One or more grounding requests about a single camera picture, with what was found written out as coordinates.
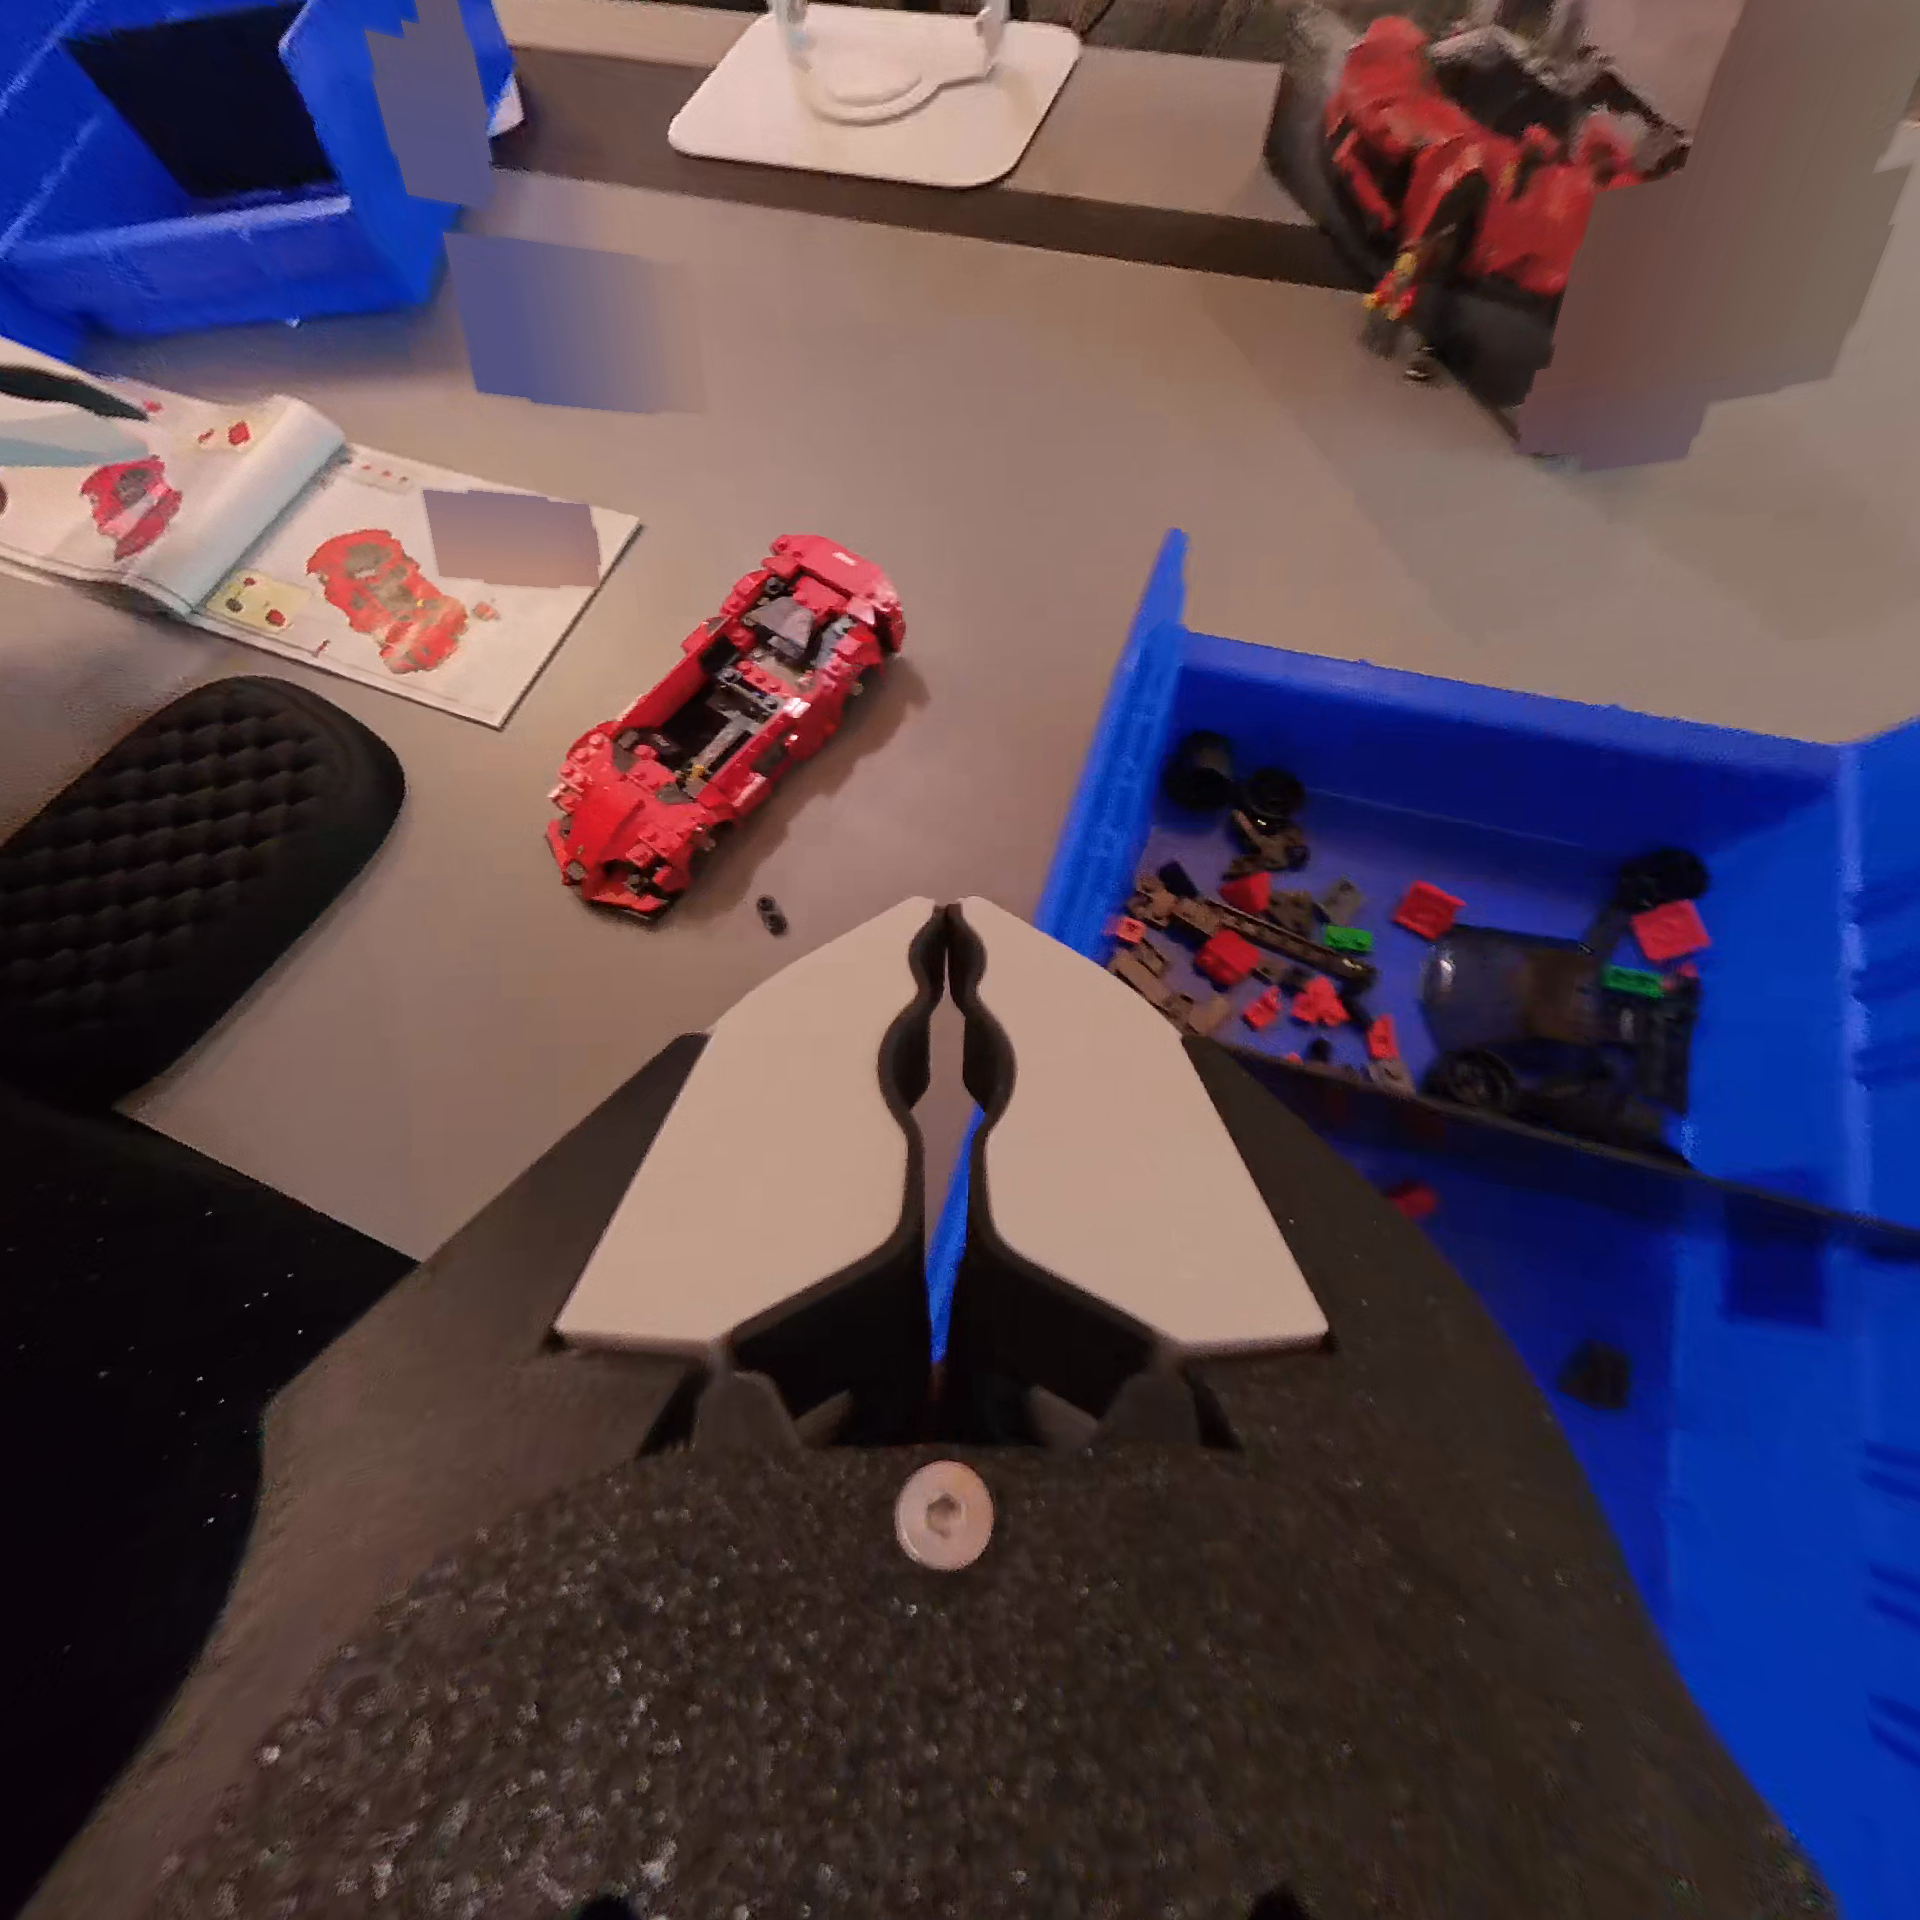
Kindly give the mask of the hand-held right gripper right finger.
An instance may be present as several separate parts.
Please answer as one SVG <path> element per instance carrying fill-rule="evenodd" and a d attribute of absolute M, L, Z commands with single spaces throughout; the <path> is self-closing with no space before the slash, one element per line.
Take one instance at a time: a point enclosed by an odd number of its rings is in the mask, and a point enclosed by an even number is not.
<path fill-rule="evenodd" d="M 992 900 L 947 975 L 989 1047 L 974 1194 L 1000 1247 L 1179 1358 L 1320 1345 L 1327 1321 L 1179 1031 Z"/>

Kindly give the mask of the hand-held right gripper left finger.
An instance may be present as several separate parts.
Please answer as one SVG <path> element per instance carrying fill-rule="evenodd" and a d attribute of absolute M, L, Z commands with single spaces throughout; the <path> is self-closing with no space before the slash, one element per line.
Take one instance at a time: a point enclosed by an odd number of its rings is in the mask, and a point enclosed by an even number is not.
<path fill-rule="evenodd" d="M 720 1015 L 562 1301 L 556 1340 L 717 1355 L 857 1277 L 926 1324 L 917 1107 L 942 985 L 946 911 L 909 898 Z"/>

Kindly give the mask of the lego instruction booklet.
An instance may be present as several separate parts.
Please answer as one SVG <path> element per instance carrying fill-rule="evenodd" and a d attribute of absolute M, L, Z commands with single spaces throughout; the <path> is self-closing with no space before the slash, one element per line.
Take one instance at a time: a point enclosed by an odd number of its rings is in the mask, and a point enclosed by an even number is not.
<path fill-rule="evenodd" d="M 107 382 L 23 467 L 2 405 L 2 574 L 60 582 L 500 728 L 639 534 L 614 508 L 354 445 L 297 398 Z"/>

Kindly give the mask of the pile of lego pieces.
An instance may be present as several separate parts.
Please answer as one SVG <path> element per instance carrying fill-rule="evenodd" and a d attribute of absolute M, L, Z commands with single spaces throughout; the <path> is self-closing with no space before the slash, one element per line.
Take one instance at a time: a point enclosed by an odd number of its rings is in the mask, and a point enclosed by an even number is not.
<path fill-rule="evenodd" d="M 1700 1022 L 1700 900 L 1689 850 L 1624 858 L 1576 935 L 1466 921 L 1466 900 L 1414 877 L 1382 932 L 1364 894 L 1312 862 L 1304 785 L 1240 770 L 1226 735 L 1189 732 L 1163 798 L 1217 830 L 1222 854 L 1143 870 L 1109 928 L 1109 972 L 1186 1035 L 1236 1022 L 1282 1060 L 1480 1118 L 1682 1165 Z"/>

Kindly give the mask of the red lego car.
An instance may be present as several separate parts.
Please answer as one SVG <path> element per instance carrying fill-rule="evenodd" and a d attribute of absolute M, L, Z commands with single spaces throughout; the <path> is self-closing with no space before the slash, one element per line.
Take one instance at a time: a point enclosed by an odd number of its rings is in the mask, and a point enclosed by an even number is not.
<path fill-rule="evenodd" d="M 679 660 L 566 752 L 546 847 L 574 898 L 656 922 L 903 650 L 894 581 L 829 538 L 772 541 Z"/>

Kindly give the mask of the blue plastic parts bin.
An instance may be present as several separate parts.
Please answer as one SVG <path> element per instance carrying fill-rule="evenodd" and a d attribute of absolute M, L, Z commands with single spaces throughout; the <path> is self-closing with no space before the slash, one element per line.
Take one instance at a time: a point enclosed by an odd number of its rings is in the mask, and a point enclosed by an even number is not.
<path fill-rule="evenodd" d="M 1409 881 L 1576 935 L 1627 854 L 1702 858 L 1682 1165 L 1222 1042 L 1436 1250 L 1554 1407 L 1693 1701 L 1846 1918 L 1917 1915 L 1917 722 L 1846 745 L 1206 637 L 1186 534 L 1143 585 L 1039 900 L 1099 952 L 1127 884 L 1219 835 L 1163 798 L 1189 732 L 1309 794 L 1312 881 Z M 1630 1408 L 1569 1402 L 1583 1338 Z"/>

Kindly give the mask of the lego set box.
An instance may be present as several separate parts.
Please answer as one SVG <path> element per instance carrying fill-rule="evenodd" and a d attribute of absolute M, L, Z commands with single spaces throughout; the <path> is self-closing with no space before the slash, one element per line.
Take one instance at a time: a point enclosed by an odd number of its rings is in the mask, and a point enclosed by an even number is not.
<path fill-rule="evenodd" d="M 1602 194 L 1692 128 L 1590 4 L 1286 4 L 1262 160 L 1363 281 L 1359 335 L 1516 415 Z"/>

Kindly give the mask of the empty blue plastic bin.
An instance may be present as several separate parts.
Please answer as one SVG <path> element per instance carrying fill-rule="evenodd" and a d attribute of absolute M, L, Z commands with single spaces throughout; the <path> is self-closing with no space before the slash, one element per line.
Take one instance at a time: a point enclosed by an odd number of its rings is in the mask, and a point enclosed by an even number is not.
<path fill-rule="evenodd" d="M 49 327 L 163 337 L 427 300 L 456 210 L 422 150 L 469 50 L 517 125 L 493 4 L 4 4 L 2 292 Z"/>

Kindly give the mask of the black quilted wrist rest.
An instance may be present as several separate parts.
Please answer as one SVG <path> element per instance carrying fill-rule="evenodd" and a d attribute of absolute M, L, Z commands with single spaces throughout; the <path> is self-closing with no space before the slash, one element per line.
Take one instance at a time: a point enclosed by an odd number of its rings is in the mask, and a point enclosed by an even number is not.
<path fill-rule="evenodd" d="M 2 844 L 2 1082 L 106 1112 L 190 1054 L 396 827 L 346 710 L 224 677 L 157 710 Z"/>

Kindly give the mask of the white stand base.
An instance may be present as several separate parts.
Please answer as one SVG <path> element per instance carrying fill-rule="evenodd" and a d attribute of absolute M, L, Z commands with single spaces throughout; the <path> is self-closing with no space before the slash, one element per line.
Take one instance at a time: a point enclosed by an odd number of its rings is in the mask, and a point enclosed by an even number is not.
<path fill-rule="evenodd" d="M 1014 172 L 1079 52 L 1007 4 L 769 4 L 664 137 L 679 157 L 970 192 Z"/>

